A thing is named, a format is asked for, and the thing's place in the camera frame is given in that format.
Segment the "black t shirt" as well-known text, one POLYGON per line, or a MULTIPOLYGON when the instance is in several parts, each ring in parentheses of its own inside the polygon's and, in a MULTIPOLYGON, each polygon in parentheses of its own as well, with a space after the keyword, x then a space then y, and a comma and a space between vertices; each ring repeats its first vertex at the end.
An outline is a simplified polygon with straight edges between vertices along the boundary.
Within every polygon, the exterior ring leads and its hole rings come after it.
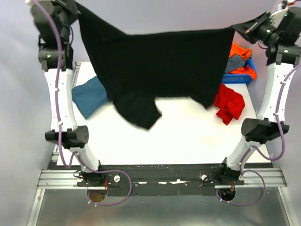
POLYGON ((108 99, 129 123, 150 129, 161 117, 157 97, 190 97, 209 108, 218 93, 234 34, 221 29, 129 35, 77 4, 80 34, 108 99))

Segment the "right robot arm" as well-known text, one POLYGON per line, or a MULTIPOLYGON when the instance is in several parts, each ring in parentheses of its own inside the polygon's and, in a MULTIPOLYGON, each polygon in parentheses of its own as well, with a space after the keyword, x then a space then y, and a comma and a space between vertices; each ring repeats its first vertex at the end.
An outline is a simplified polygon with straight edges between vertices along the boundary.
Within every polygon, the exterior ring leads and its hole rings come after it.
POLYGON ((286 6, 275 13, 267 11, 233 28, 249 43, 262 41, 267 47, 268 80, 259 113, 243 121, 240 142, 216 173, 223 185, 241 179, 241 170, 253 152, 268 141, 284 138, 289 130, 285 104, 291 79, 300 67, 301 48, 295 42, 301 33, 301 9, 286 6))

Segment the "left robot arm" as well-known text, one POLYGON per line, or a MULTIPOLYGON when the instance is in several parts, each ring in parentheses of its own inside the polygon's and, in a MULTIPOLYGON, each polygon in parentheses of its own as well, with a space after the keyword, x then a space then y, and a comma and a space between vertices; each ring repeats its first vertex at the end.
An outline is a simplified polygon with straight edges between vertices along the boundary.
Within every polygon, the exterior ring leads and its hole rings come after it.
POLYGON ((87 126, 76 122, 71 96, 75 78, 71 25, 79 15, 76 3, 73 0, 28 0, 26 3, 40 33, 38 59, 50 95, 51 126, 45 139, 56 144, 59 151, 70 151, 81 170, 89 173, 89 182, 99 186, 104 182, 104 174, 99 171, 100 162, 88 146, 87 126))

